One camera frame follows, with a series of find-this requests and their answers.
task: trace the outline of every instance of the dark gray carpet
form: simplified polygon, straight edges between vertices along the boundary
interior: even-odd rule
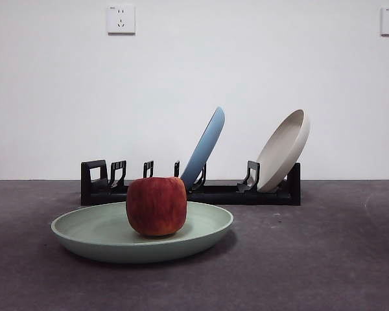
[[[225,205],[213,248],[145,265],[70,254],[79,181],[0,181],[0,311],[387,310],[389,181],[303,181],[302,205]]]

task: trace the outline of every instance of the sage green plate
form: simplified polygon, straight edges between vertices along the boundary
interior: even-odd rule
[[[215,245],[232,224],[227,210],[187,202],[184,226],[175,234],[147,238],[128,223],[125,202],[96,205],[64,214],[51,228],[69,251],[98,261],[144,263],[186,257]]]

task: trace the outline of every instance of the black dish rack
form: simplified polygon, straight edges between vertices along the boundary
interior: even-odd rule
[[[99,168],[100,177],[91,180],[91,169]],[[174,176],[179,176],[180,162],[174,164]],[[115,172],[121,170],[121,177],[116,181]],[[153,176],[154,162],[145,162],[143,178]],[[113,202],[125,202],[128,185],[131,181],[125,180],[126,161],[113,162],[111,175],[108,180],[105,160],[81,163],[81,205],[98,205]],[[187,201],[209,204],[239,204],[239,205],[300,205],[300,164],[295,163],[287,178],[284,179],[274,192],[262,193],[257,191],[259,181],[259,163],[248,161],[246,177],[233,185],[223,185],[222,181],[206,180],[206,164],[200,178],[187,191]]]

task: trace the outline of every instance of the apple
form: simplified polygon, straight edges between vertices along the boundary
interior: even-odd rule
[[[141,178],[128,186],[128,221],[141,235],[162,236],[177,232],[186,221],[186,212],[186,189],[180,178]]]

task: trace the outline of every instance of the plate rim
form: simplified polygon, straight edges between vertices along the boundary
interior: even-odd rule
[[[211,206],[211,207],[216,208],[216,209],[220,209],[220,210],[224,211],[225,213],[229,214],[230,220],[226,224],[224,224],[222,227],[219,227],[218,229],[216,229],[214,231],[211,231],[210,233],[205,234],[205,235],[200,235],[200,236],[196,236],[196,237],[193,237],[193,238],[178,238],[176,240],[160,240],[160,241],[148,241],[148,242],[139,242],[139,243],[135,243],[135,242],[132,242],[132,243],[129,243],[129,242],[125,242],[125,243],[109,243],[109,242],[87,241],[87,240],[82,240],[82,239],[79,239],[79,238],[73,238],[71,236],[65,235],[65,234],[61,233],[59,230],[57,230],[56,227],[55,227],[56,223],[60,219],[62,219],[63,217],[66,217],[69,214],[77,213],[79,211],[83,211],[83,210],[90,209],[90,208],[96,208],[96,207],[107,206],[107,205],[117,205],[117,204],[120,204],[120,203],[123,203],[124,204],[124,208],[125,208],[126,202],[113,202],[113,203],[98,204],[98,205],[92,205],[92,206],[88,206],[88,207],[83,207],[83,208],[75,209],[74,211],[70,211],[68,213],[62,214],[59,217],[55,218],[52,221],[52,223],[51,223],[51,229],[52,229],[53,233],[57,237],[60,237],[60,238],[63,238],[63,239],[66,239],[66,240],[69,240],[69,241],[72,241],[72,242],[78,242],[78,243],[83,243],[83,244],[91,244],[91,245],[98,245],[98,246],[143,247],[143,246],[153,246],[153,245],[164,245],[164,244],[172,244],[172,243],[179,243],[179,242],[188,242],[188,241],[192,241],[192,240],[197,240],[199,238],[204,238],[204,237],[209,236],[209,235],[214,235],[214,234],[216,234],[218,232],[221,232],[221,231],[225,230],[226,228],[228,228],[233,223],[233,219],[234,219],[232,213],[229,212],[227,209],[224,209],[222,207],[219,207],[219,206],[216,206],[216,205],[212,205],[212,204],[207,204],[207,203],[187,201],[187,204],[194,203],[194,204],[207,205],[207,206]]]

